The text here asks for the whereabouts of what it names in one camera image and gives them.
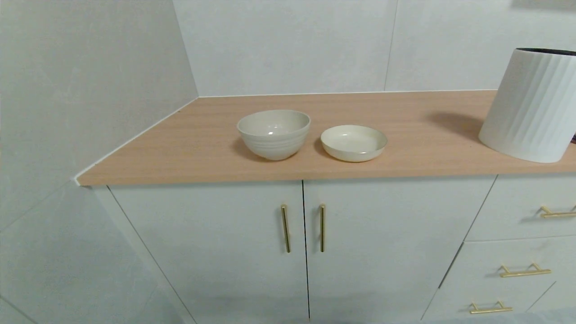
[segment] white wall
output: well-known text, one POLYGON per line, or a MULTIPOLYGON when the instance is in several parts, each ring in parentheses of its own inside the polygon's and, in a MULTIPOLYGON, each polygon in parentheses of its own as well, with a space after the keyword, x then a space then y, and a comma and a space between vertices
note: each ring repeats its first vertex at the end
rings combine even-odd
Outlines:
POLYGON ((171 1, 11 0, 2 22, 0 307, 38 323, 161 323, 150 309, 179 323, 70 181, 198 96, 171 1))
POLYGON ((174 0, 200 96, 496 89, 516 47, 576 50, 565 0, 174 0))

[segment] drawer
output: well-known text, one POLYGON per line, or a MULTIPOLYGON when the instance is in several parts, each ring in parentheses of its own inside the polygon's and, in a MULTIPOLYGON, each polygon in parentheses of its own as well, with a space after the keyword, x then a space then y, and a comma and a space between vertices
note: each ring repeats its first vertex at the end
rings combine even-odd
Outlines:
POLYGON ((498 308, 498 301, 510 312, 525 312, 554 284, 571 277, 576 254, 576 236, 492 242, 465 242, 442 285, 434 295, 424 319, 477 318, 492 313, 471 314, 478 308, 498 308), (534 272, 529 276, 501 277, 505 265, 510 272, 534 272))
POLYGON ((576 174, 498 175, 466 241, 576 235, 576 174))
POLYGON ((556 310, 559 308, 574 307, 576 305, 576 276, 558 280, 529 312, 556 310))

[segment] white bowl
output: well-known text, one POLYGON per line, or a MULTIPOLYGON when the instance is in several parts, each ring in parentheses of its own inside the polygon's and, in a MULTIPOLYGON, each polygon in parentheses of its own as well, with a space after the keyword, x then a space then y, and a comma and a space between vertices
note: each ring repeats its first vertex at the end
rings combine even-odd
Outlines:
POLYGON ((236 127, 254 154, 278 161, 302 147, 310 129, 310 117, 295 110, 267 110, 240 119, 236 127))
POLYGON ((340 125, 326 129, 320 136, 324 150, 338 160, 364 162, 384 150, 388 139, 379 130, 358 125, 340 125))

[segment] brass drawer pull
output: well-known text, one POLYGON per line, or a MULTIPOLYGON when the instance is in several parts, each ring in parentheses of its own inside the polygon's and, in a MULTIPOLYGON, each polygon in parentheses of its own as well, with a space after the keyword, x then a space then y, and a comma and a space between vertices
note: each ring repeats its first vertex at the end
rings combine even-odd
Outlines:
POLYGON ((320 205, 320 252, 325 251, 326 245, 326 205, 320 205))
POLYGON ((531 267, 536 268, 536 270, 528 270, 528 271, 518 271, 518 272, 510 272, 510 270, 508 270, 508 268, 505 265, 501 266, 501 269, 504 269, 504 273, 500 274, 500 277, 502 278, 508 278, 508 277, 522 277, 522 276, 534 276, 535 274, 548 274, 548 273, 552 273, 552 270, 550 269, 542 269, 538 266, 538 264, 533 263, 530 265, 531 267))
POLYGON ((514 310, 512 307, 504 307, 504 304, 501 301, 498 301, 498 304, 500 305, 500 308, 479 309, 475 303, 472 303, 474 309, 470 311, 470 314, 488 314, 491 312, 509 312, 514 310))
POLYGON ((284 224, 284 240, 286 241, 286 252, 290 253, 290 232, 288 231, 288 218, 286 216, 286 204, 280 206, 282 210, 282 224, 284 224))
POLYGON ((542 206, 540 209, 544 211, 543 214, 540 214, 542 218, 576 217, 576 212, 552 213, 546 206, 542 206))

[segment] cabinet door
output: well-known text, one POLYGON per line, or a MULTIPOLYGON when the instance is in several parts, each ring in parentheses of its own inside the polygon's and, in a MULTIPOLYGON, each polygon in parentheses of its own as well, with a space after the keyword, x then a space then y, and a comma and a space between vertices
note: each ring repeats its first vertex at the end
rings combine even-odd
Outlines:
POLYGON ((111 190, 198 324, 308 320, 300 181, 111 190))
POLYGON ((499 175, 466 241, 576 234, 576 174, 499 175), (542 206, 552 213, 543 218, 542 206))
POLYGON ((304 181, 311 321, 420 320, 493 181, 304 181))
POLYGON ((574 237, 466 242, 458 253, 444 283, 426 311, 427 321, 444 318, 482 318, 491 313, 471 314, 472 303, 479 309, 500 308, 525 312, 558 278, 572 272, 574 237), (541 270, 537 272, 535 263, 541 270), (510 272, 530 276, 501 277, 510 272))
POLYGON ((558 280, 531 308, 530 312, 556 310, 576 305, 576 278, 558 280))

